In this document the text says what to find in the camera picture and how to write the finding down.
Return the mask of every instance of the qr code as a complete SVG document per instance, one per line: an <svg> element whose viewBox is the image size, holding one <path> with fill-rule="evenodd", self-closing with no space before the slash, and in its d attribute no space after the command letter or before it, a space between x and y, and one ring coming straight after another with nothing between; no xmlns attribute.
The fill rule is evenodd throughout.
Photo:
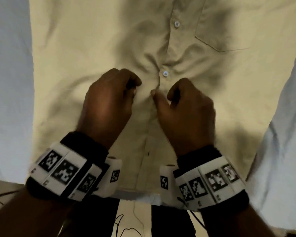
<svg viewBox="0 0 296 237"><path fill-rule="evenodd" d="M161 182L161 188L166 190L169 189L168 178L166 176L160 175L160 182Z"/></svg>
<svg viewBox="0 0 296 237"><path fill-rule="evenodd" d="M189 200L194 199L193 196L192 196L191 191L189 190L189 188L187 186L187 184L180 185L179 189L180 189L185 201L189 201Z"/></svg>
<svg viewBox="0 0 296 237"><path fill-rule="evenodd" d="M111 182L116 182L118 180L118 176L120 175L120 170L114 170L112 172Z"/></svg>
<svg viewBox="0 0 296 237"><path fill-rule="evenodd" d="M199 198L201 196L208 194L200 177L192 179L188 183L196 198Z"/></svg>
<svg viewBox="0 0 296 237"><path fill-rule="evenodd" d="M87 174L85 179L81 182L77 190L87 193L97 178L93 175Z"/></svg>
<svg viewBox="0 0 296 237"><path fill-rule="evenodd" d="M233 169L233 167L230 166L230 164L226 164L222 166L222 170L224 171L225 175L229 179L230 183L233 183L239 179L236 171Z"/></svg>
<svg viewBox="0 0 296 237"><path fill-rule="evenodd" d="M74 166L67 160L63 160L55 171L51 174L59 182L67 185L69 181L74 177L75 173L79 170L78 167Z"/></svg>
<svg viewBox="0 0 296 237"><path fill-rule="evenodd" d="M214 192L228 186L218 169L207 173L205 176Z"/></svg>
<svg viewBox="0 0 296 237"><path fill-rule="evenodd" d="M54 168L54 166L59 162L61 158L61 155L52 150L40 161L38 165L42 167L45 171L49 172Z"/></svg>

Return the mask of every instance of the hand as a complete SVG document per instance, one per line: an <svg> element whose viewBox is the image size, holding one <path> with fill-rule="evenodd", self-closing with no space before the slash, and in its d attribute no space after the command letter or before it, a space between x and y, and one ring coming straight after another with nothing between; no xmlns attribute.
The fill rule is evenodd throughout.
<svg viewBox="0 0 296 237"><path fill-rule="evenodd" d="M162 130L177 156L185 155L215 139L213 101L186 78L180 79L168 92L167 102L158 90L152 90Z"/></svg>
<svg viewBox="0 0 296 237"><path fill-rule="evenodd" d="M103 74L86 94L77 131L109 150L132 114L136 87L140 85L139 77L127 69L111 69Z"/></svg>

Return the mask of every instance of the person's left hand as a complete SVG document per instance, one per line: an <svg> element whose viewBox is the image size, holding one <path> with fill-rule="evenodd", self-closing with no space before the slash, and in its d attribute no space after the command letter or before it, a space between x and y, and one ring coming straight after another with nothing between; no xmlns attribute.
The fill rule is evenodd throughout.
<svg viewBox="0 0 296 237"><path fill-rule="evenodd" d="M140 85L139 77L127 69L111 69L103 74L86 94L77 131L109 150L132 114L136 87Z"/></svg>

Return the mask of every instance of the person's right hand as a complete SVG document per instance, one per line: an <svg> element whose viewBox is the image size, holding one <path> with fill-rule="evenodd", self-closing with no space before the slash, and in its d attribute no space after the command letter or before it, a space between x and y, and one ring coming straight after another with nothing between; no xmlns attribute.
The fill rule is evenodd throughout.
<svg viewBox="0 0 296 237"><path fill-rule="evenodd" d="M152 90L151 94L160 126L177 156L214 144L213 101L189 79L180 79L171 87L167 95L170 105L159 90Z"/></svg>

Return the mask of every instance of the shirt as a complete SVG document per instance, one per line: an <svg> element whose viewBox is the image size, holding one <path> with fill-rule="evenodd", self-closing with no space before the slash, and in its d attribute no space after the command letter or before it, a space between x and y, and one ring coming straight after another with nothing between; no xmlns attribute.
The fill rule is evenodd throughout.
<svg viewBox="0 0 296 237"><path fill-rule="evenodd" d="M211 97L216 147L245 178L296 57L296 0L30 0L33 159L75 129L92 82L111 68L143 81L109 150L120 189L159 193L176 156L150 90L187 77Z"/></svg>

